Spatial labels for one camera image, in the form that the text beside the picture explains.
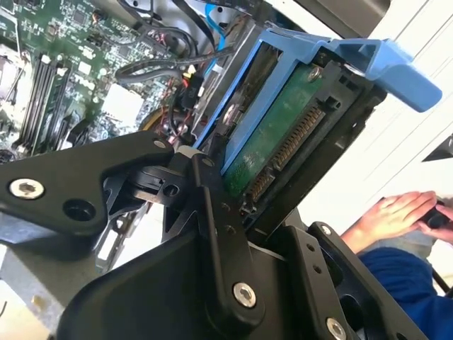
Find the green circuit board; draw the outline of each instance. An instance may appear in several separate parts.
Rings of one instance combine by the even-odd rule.
[[[309,81],[312,68],[300,64],[271,105],[258,127],[255,129],[237,158],[224,174],[227,191],[239,197],[256,179],[257,189],[261,191],[273,180],[272,176],[259,176],[265,165],[272,160],[288,137],[288,132],[306,115],[306,106],[311,97],[322,85],[323,80]]]
[[[19,32],[22,49],[30,53],[32,65],[45,55],[67,68],[69,80],[63,93],[61,116],[77,111],[81,119],[104,119],[104,100],[110,87],[116,84],[117,69],[140,59],[169,56],[166,47],[152,38],[133,46],[104,39],[107,35],[110,40],[127,43],[136,39],[138,33],[110,14],[102,23],[96,23],[93,20],[96,9],[89,0],[0,0],[2,41],[15,44]],[[17,20],[18,29],[12,18]],[[167,82],[168,79],[157,79],[127,87],[143,99],[136,124],[127,132],[132,132],[146,114],[161,105],[168,90]],[[102,126],[97,132],[94,129],[99,134],[95,140],[112,137]]]

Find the screw hole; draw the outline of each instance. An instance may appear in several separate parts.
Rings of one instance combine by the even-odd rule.
[[[167,197],[174,197],[178,195],[179,188],[177,186],[174,186],[173,184],[169,184],[164,188],[163,193]]]
[[[207,157],[203,158],[202,162],[208,166],[214,166],[214,162]]]
[[[154,140],[154,145],[156,145],[157,147],[160,147],[161,149],[165,149],[167,147],[164,142],[162,142],[161,140],[158,140],[158,139]]]
[[[229,235],[234,235],[236,234],[236,229],[234,229],[231,225],[227,225],[226,227],[226,232],[229,234]]]
[[[63,212],[71,220],[77,222],[91,221],[96,215],[94,206],[86,200],[73,198],[63,204]]]
[[[230,211],[230,210],[231,210],[231,208],[229,207],[229,205],[227,205],[226,203],[222,203],[222,204],[221,204],[221,207],[222,207],[222,209],[225,209],[226,211]]]

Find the ram slot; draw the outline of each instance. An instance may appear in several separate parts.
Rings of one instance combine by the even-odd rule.
[[[45,129],[39,138],[40,153],[55,151],[58,145],[59,129],[58,123],[62,121],[62,101],[69,81],[70,72],[66,71],[64,76],[57,79],[52,88],[47,108],[45,110]]]
[[[56,73],[56,66],[50,61],[47,62],[46,56],[42,56],[36,64],[30,100],[25,111],[19,139],[15,143],[16,146],[24,147],[26,153],[31,155],[35,152]]]

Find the white wall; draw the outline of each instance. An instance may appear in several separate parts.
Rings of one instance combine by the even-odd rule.
[[[299,206],[305,223],[322,220],[343,232],[384,195],[394,178],[419,164],[453,133],[452,23],[451,1],[391,2],[372,37],[393,38],[415,55],[416,66],[434,79],[444,97],[427,113],[387,98],[357,141]]]

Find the chip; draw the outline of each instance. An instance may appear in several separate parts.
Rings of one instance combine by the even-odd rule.
[[[86,15],[80,11],[75,10],[73,19],[79,25],[83,25],[86,20]]]
[[[47,33],[49,33],[49,35],[53,37],[55,34],[57,34],[57,28],[53,25],[49,25],[47,27]]]
[[[133,126],[144,99],[118,84],[113,84],[105,97],[102,111],[111,118]]]
[[[118,50],[118,54],[123,58],[129,57],[129,52],[130,52],[130,48],[128,48],[128,46],[122,46]]]

